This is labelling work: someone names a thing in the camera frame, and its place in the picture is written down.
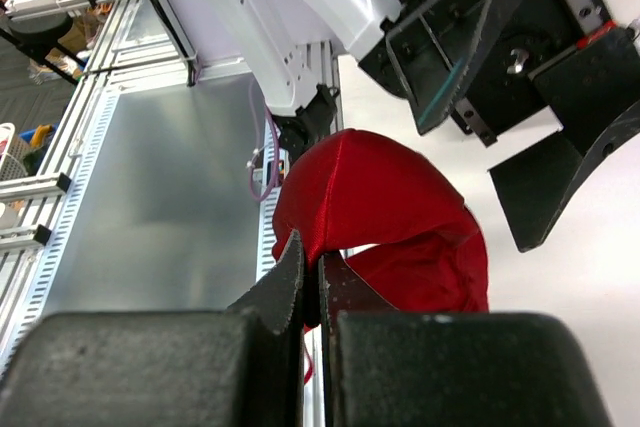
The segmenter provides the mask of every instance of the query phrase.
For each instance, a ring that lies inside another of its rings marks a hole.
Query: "white basket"
[[[9,123],[0,124],[0,144],[5,140],[4,149],[0,147],[0,182],[26,177],[27,169],[22,159],[31,151],[31,146],[16,135],[15,126]]]

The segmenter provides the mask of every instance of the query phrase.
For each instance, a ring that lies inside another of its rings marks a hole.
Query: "stool seat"
[[[35,19],[9,21],[9,31],[27,45],[53,46],[73,27],[73,19],[66,13]]]

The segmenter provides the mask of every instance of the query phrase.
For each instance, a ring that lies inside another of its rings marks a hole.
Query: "white tabletop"
[[[406,102],[340,59],[346,127],[384,134],[423,153],[465,196],[486,237],[494,311],[562,319],[581,342],[618,427],[640,425],[640,138],[611,155],[561,216],[548,240],[515,247],[488,169],[558,129],[550,112],[485,149],[449,121],[420,137]]]

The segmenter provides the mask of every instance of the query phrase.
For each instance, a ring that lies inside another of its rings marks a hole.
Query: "red bag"
[[[422,155],[345,130],[292,168],[274,214],[277,259],[293,229],[309,268],[322,254],[368,244],[347,263],[396,308],[488,310],[487,254],[464,199]]]

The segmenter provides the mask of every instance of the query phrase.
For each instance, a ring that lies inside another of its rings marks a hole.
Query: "teal stripe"
[[[442,84],[442,87],[440,87],[440,90],[438,90],[438,93],[433,97],[433,100],[429,103],[427,108],[424,110],[424,112],[422,113],[422,115],[418,119],[418,124],[419,125],[424,124],[424,122],[427,120],[427,117],[431,113],[431,110],[440,101],[440,99],[442,99],[442,97],[444,96],[445,92],[449,89],[449,87],[451,86],[451,83],[453,82],[453,79],[455,78],[456,74],[458,73],[458,70],[460,70],[460,67],[462,67],[462,63],[463,62],[462,62],[462,59],[461,59],[456,63],[456,65],[453,66],[453,69],[451,69],[451,73],[449,74],[449,77],[447,77],[447,80],[444,82],[444,84]]]

